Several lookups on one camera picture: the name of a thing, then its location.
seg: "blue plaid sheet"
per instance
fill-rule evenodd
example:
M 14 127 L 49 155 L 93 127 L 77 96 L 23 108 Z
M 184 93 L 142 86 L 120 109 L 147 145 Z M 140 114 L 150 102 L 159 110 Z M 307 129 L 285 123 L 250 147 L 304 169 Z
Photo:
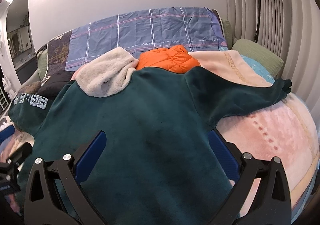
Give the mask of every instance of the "blue plaid sheet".
M 207 8 L 171 7 L 119 14 L 72 31 L 66 70 L 75 71 L 115 47 L 139 58 L 181 44 L 188 51 L 228 50 L 220 21 Z

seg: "sweatshirt sleeve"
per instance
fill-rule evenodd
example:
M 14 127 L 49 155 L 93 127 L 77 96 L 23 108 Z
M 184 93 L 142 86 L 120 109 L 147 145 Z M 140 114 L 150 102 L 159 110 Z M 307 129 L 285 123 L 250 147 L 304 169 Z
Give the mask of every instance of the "sweatshirt sleeve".
M 13 99 L 8 115 L 18 128 L 35 136 L 52 102 L 40 95 L 22 93 Z
M 245 116 L 281 101 L 292 85 L 281 78 L 270 87 L 241 85 L 202 67 L 194 67 L 185 78 L 198 114 L 212 128 L 223 117 Z

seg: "sage green pillow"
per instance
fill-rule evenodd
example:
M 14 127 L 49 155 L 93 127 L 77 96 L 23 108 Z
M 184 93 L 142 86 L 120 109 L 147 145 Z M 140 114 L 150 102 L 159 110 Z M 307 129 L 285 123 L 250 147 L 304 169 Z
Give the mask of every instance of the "sage green pillow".
M 44 49 L 37 54 L 37 66 L 38 66 L 39 77 L 42 80 L 45 78 L 45 74 L 47 73 L 47 68 L 48 68 L 47 49 Z
M 238 39 L 232 50 L 237 50 L 240 55 L 250 57 L 262 64 L 268 72 L 275 77 L 283 65 L 283 60 L 265 47 L 248 39 Z
M 226 39 L 228 49 L 231 50 L 232 48 L 232 28 L 229 21 L 221 19 L 223 31 L 224 31 L 224 38 Z

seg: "silver bolt head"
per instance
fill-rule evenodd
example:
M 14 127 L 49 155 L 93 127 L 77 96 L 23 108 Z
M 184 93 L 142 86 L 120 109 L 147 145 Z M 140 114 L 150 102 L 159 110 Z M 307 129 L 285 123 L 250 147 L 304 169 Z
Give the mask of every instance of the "silver bolt head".
M 250 159 L 252 158 L 252 155 L 251 155 L 250 153 L 246 152 L 246 153 L 243 154 L 243 157 L 244 157 L 245 159 L 250 160 Z
M 36 160 L 35 160 L 35 163 L 36 164 L 40 164 L 42 162 L 42 158 L 37 158 Z
M 280 159 L 280 157 L 274 157 L 273 161 L 275 161 L 276 163 L 279 164 L 281 162 L 281 159 Z
M 70 154 L 65 154 L 64 156 L 63 156 L 63 160 L 65 160 L 65 161 L 68 161 L 68 160 L 70 160 L 71 159 L 71 155 Z

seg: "pink blanket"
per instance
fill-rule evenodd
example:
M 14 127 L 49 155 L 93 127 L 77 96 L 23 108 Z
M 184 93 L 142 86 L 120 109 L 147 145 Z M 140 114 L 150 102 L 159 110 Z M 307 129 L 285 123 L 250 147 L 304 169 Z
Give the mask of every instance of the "pink blanket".
M 201 66 L 231 82 L 271 86 L 257 75 L 237 51 L 190 52 Z M 307 107 L 290 93 L 283 101 L 248 116 L 222 119 L 217 126 L 223 137 L 241 152 L 255 158 L 270 160 L 279 156 L 289 182 L 292 208 L 309 185 L 319 160 L 316 125 Z M 245 215 L 259 185 L 256 179 L 243 208 Z

